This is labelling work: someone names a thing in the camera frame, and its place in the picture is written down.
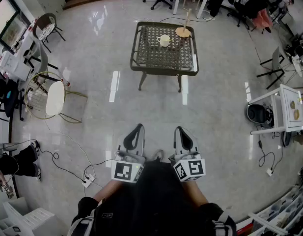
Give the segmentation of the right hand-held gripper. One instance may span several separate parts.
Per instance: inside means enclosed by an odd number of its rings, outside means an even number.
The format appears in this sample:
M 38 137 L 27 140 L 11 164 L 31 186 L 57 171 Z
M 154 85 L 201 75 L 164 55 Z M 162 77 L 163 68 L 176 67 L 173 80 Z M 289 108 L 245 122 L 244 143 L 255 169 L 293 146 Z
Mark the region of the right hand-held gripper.
M 169 157 L 181 182 L 195 181 L 206 175 L 205 159 L 201 157 L 195 137 L 178 126 L 174 131 L 175 154 Z

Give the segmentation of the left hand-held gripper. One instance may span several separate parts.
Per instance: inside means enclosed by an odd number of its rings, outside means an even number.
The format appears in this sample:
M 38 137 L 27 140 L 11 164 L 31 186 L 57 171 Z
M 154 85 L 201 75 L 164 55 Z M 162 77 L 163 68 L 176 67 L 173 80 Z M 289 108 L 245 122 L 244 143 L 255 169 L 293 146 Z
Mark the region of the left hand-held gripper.
M 146 162 L 143 156 L 144 141 L 145 129 L 141 123 L 118 139 L 115 159 L 111 161 L 113 180 L 137 183 Z

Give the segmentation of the cream cup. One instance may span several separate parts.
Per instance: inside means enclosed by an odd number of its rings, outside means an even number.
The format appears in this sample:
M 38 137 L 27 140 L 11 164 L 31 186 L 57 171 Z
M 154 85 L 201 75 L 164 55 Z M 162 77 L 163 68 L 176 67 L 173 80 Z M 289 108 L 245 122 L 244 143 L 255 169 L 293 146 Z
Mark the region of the cream cup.
M 168 47 L 171 39 L 170 39 L 170 36 L 163 34 L 160 37 L 157 37 L 157 41 L 159 42 L 160 46 Z

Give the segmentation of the person's right forearm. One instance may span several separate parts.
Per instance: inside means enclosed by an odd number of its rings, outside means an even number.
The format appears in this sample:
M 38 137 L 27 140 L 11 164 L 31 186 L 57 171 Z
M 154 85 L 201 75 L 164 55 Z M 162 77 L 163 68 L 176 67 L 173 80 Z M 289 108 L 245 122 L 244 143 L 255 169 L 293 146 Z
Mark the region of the person's right forearm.
M 203 193 L 201 192 L 197 183 L 194 180 L 182 182 L 182 186 L 186 191 L 186 193 L 188 194 L 189 198 L 197 207 L 200 207 L 201 205 L 208 203 L 207 198 L 203 195 Z

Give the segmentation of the person's left forearm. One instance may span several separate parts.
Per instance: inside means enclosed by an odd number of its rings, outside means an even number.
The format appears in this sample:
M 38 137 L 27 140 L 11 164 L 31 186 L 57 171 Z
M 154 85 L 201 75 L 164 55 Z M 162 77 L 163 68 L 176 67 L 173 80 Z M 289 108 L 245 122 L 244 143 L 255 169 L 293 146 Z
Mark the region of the person's left forearm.
M 107 199 L 113 193 L 115 193 L 121 186 L 123 182 L 118 180 L 111 180 L 109 181 L 99 192 L 97 192 L 93 199 L 97 202 L 103 201 L 103 199 Z

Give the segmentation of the person's black clothed body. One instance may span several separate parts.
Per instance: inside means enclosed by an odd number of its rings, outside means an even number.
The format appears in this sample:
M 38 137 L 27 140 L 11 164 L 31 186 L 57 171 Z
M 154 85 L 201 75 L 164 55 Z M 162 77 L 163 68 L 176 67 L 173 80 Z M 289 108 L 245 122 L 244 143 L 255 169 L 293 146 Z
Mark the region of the person's black clothed body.
M 217 204 L 197 207 L 173 167 L 146 163 L 137 183 L 107 199 L 83 197 L 67 236 L 237 236 L 233 219 Z

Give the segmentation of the black round device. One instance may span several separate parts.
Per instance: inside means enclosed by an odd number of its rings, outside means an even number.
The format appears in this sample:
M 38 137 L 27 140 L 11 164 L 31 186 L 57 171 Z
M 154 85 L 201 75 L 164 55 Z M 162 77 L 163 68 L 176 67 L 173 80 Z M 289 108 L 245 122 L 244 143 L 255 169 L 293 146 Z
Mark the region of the black round device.
M 266 122 L 266 108 L 259 104 L 250 104 L 247 106 L 247 118 L 256 124 L 264 124 Z

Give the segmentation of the dark metal lattice table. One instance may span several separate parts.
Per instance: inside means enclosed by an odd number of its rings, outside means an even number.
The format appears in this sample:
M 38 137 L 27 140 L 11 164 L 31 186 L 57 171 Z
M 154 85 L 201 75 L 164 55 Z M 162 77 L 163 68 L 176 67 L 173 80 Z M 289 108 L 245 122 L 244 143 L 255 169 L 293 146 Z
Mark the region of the dark metal lattice table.
M 159 22 L 138 22 L 132 52 L 130 68 L 142 72 L 138 86 L 141 90 L 147 75 L 176 76 L 179 92 L 182 89 L 182 76 L 195 76 L 199 71 L 198 55 L 193 28 L 188 38 L 181 38 L 175 30 L 183 27 L 177 24 Z M 160 46 L 157 37 L 166 34 L 173 41 L 168 47 Z

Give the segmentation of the white side table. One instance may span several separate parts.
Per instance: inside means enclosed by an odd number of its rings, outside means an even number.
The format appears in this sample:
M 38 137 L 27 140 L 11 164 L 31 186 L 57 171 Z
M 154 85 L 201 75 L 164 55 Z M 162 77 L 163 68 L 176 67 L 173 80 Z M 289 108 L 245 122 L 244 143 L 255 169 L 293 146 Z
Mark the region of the white side table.
M 251 131 L 251 135 L 303 130 L 303 102 L 298 90 L 281 84 L 279 88 L 249 101 L 248 104 L 257 103 L 267 97 L 271 100 L 274 126 L 273 128 Z

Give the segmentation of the white rack with bins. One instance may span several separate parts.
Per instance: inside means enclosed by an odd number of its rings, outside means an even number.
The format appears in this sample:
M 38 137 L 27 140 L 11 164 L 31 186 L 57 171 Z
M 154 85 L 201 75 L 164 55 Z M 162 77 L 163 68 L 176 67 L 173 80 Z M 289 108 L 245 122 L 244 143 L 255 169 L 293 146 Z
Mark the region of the white rack with bins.
M 268 208 L 249 214 L 252 230 L 248 236 L 286 236 L 302 215 L 303 187 L 295 186 Z

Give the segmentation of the white shelf unit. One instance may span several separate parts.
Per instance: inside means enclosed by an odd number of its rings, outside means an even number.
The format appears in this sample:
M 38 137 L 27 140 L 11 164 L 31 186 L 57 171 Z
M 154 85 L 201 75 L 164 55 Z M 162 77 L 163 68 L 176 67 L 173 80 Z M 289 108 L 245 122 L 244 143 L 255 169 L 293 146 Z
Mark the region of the white shelf unit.
M 41 207 L 30 211 L 24 197 L 2 205 L 7 217 L 0 220 L 0 236 L 63 236 L 58 218 Z

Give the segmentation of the black swivel chair teal patch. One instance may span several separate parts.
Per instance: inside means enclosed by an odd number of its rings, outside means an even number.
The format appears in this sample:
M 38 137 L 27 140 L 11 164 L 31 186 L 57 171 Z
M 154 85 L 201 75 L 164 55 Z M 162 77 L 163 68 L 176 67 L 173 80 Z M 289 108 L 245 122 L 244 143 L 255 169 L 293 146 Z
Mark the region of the black swivel chair teal patch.
M 0 113 L 9 118 L 19 102 L 18 81 L 0 79 Z

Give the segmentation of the black chair patterned cushion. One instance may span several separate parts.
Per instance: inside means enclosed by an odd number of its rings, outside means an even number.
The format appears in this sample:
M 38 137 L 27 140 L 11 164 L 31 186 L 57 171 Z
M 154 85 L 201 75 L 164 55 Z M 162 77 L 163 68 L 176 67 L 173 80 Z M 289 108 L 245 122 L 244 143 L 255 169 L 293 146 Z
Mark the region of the black chair patterned cushion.
M 39 17 L 32 28 L 33 36 L 39 40 L 44 47 L 51 53 L 51 50 L 46 46 L 45 42 L 48 43 L 48 37 L 52 33 L 57 33 L 63 41 L 66 41 L 61 34 L 62 29 L 57 26 L 56 16 L 53 13 L 46 13 Z

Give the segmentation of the white cluttered desk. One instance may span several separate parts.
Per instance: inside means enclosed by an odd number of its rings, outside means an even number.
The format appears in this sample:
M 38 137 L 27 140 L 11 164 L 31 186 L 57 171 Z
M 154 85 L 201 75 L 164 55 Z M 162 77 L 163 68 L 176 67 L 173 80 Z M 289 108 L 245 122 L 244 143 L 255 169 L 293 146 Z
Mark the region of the white cluttered desk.
M 29 54 L 35 48 L 34 37 L 31 31 L 26 30 L 21 39 L 20 47 L 15 54 L 0 47 L 0 72 L 6 74 L 9 79 L 26 81 L 32 68 L 27 64 L 25 54 Z

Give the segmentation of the dark framed window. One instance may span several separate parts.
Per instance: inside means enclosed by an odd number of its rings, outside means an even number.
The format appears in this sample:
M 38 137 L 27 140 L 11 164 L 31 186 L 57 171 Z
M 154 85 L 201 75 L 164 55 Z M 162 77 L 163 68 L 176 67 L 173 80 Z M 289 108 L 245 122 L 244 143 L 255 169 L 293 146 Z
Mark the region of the dark framed window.
M 29 20 L 14 0 L 0 0 L 0 45 L 4 50 L 14 54 L 28 27 Z

